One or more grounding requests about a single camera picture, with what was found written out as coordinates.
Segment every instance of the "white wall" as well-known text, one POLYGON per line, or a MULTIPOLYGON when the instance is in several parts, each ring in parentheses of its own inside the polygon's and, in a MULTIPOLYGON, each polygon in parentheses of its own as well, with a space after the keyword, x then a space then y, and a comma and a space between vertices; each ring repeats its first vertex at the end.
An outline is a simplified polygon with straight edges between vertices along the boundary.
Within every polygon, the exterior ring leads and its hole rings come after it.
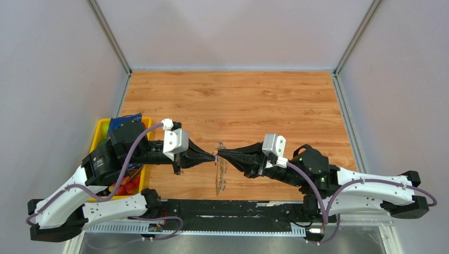
POLYGON ((134 69, 334 69, 371 0, 98 2, 134 69))
POLYGON ((0 31, 0 252, 61 253, 30 241, 26 203, 74 172, 125 72, 83 0, 4 1, 0 31))
POLYGON ((369 172, 420 172, 437 207, 396 220, 404 253, 447 253, 449 5, 384 1, 341 75, 369 172))

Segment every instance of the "metal frame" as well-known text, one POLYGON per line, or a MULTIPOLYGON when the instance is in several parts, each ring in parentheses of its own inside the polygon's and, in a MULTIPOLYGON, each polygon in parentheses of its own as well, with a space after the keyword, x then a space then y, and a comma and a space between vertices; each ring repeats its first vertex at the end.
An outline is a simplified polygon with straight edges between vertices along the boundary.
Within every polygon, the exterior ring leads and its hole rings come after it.
MULTIPOLYGON (((124 102, 128 87, 129 87, 129 83, 131 80, 131 75, 132 75, 133 70, 131 69, 128 62, 126 61, 126 58, 125 58, 123 52, 121 51, 111 29, 109 28, 109 25, 107 24, 107 21, 101 11, 101 8, 100 8, 97 0, 86 0, 86 1, 89 3, 93 14, 97 18, 100 27, 102 28, 103 32, 105 33, 105 36, 108 39, 111 47, 113 48, 121 65, 123 66, 123 69, 128 74, 128 80, 127 80, 127 83, 126 83, 124 91, 123 91, 120 105, 116 112, 116 116, 119 116, 120 112, 122 110, 123 102, 124 102)), ((345 52, 343 53, 337 67, 334 70, 324 70, 324 71, 328 71, 331 74, 335 93, 336 93, 336 96, 338 99, 338 103, 339 103, 342 117, 344 120, 345 128, 348 133, 349 141, 351 143, 351 148, 352 148, 352 151, 353 151, 353 154, 355 157, 356 165, 357 165, 358 170, 362 173, 366 173, 366 171, 367 171, 367 169, 365 168, 365 164, 364 164, 364 155, 360 149, 360 145, 358 142, 359 139, 358 139, 356 130, 353 125, 351 112, 349 110, 348 105, 346 104, 346 96, 344 93, 344 89, 342 88, 342 83, 339 78, 339 75, 343 71, 353 50, 357 46, 360 38, 364 34, 369 23, 372 21, 374 15, 376 14, 376 12, 379 9, 382 2, 383 2, 383 0, 373 0, 372 1, 369 9, 367 10, 364 18, 362 19, 359 27, 357 28, 354 36, 352 37, 351 42, 349 43, 348 47, 346 48, 345 52)), ((98 228, 94 227, 87 231, 95 232, 96 230, 101 230, 101 229, 103 229, 103 230, 104 229, 112 229, 113 228, 112 226, 114 226, 114 225, 115 226, 120 226, 120 225, 125 226, 124 223, 129 223, 129 222, 113 221, 113 222, 108 222, 108 223, 111 224, 110 228, 108 228, 107 225, 102 225, 102 224, 104 224, 104 223, 102 223, 97 226, 98 228)), ((358 225, 378 226, 379 230, 381 232, 382 238, 384 239, 383 244, 384 244, 386 253, 399 253, 399 254, 403 253, 396 230, 393 225, 393 221, 391 220, 391 217, 387 213, 357 213, 357 214, 349 213, 349 214, 344 214, 344 215, 342 215, 341 224, 346 225, 346 226, 358 226, 358 225)), ((128 227, 128 229, 131 229, 130 230, 131 232, 127 231, 128 233, 141 233, 141 232, 135 232, 135 230, 132 230, 133 227, 128 227)), ((209 233, 205 233, 205 232, 186 232, 186 233, 187 234, 201 234, 201 235, 209 234, 209 233)), ((292 233, 288 233, 286 235, 280 235, 280 236, 296 236, 298 233, 300 233, 300 232, 293 231, 292 233)), ((67 241, 63 253, 78 253, 80 251, 80 248, 82 245, 83 237, 84 237, 84 233, 80 234, 76 238, 71 239, 70 241, 67 241)))

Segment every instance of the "transparent plastic object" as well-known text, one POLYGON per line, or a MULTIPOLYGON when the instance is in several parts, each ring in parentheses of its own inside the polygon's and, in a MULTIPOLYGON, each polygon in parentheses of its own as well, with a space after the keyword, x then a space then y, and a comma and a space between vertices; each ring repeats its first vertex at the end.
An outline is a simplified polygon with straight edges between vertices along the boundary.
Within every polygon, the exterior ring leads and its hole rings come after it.
MULTIPOLYGON (((215 149, 217 151, 220 149, 226 149, 226 146, 222 142, 218 142, 215 149)), ((215 153, 215 165, 217 166, 217 172, 215 174, 215 190, 217 191, 217 196, 226 188, 226 180, 224 175, 228 169, 227 163, 228 162, 225 159, 215 153)))

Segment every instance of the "yellow bin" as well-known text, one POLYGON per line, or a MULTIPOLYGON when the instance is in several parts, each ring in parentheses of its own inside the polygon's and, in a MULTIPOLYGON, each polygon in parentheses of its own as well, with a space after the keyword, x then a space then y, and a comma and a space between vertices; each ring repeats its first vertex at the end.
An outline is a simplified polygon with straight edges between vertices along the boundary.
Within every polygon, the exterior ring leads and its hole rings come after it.
MULTIPOLYGON (((90 150, 90 152, 92 152, 93 150, 95 150, 95 148, 97 148, 98 143, 99 143, 101 140, 103 140, 103 139, 106 138, 106 137, 103 136, 103 133, 102 133, 102 131, 101 131, 101 126, 102 126, 104 123, 109 123, 110 120, 111 120, 111 119, 100 119, 100 120, 98 121, 98 123, 97 123, 97 128, 95 129, 94 140, 92 141, 92 145, 91 145, 91 150, 90 150)), ((146 126, 147 128, 149 128, 149 127, 151 126, 151 118, 149 118, 149 117, 142 117, 142 123, 144 123, 145 126, 146 126)), ((150 135, 151 135, 151 133, 152 133, 152 132, 149 132, 149 133, 147 134, 148 140, 150 140, 150 135)), ((145 182, 145 173, 146 173, 146 171, 147 171, 147 167, 148 167, 148 165, 144 165, 143 169, 140 171, 139 193, 143 190, 143 183, 145 182)), ((114 200, 114 199, 121 199, 121 198, 127 198, 127 197, 130 197, 130 196, 131 196, 131 195, 129 195, 129 196, 113 196, 113 197, 112 197, 112 200, 114 200)), ((89 201, 96 201, 96 199, 94 199, 94 198, 91 197, 91 198, 89 198, 89 201)))

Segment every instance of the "wooden table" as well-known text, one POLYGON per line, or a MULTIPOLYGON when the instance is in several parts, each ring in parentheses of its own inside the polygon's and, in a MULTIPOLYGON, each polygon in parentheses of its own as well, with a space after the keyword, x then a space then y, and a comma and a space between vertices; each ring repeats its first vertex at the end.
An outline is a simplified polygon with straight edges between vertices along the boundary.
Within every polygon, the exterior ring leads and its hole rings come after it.
MULTIPOLYGON (((307 143, 331 164, 356 170, 332 81, 327 72, 137 71, 122 115, 142 113, 155 123, 182 122, 192 141, 214 152, 262 142, 266 133, 286 139, 285 156, 307 143)), ((163 139, 162 129, 155 139, 163 139)), ((248 179, 228 164, 226 189, 215 193, 214 163, 183 169, 150 166, 146 179, 162 198, 301 200, 298 189, 266 177, 248 179)))

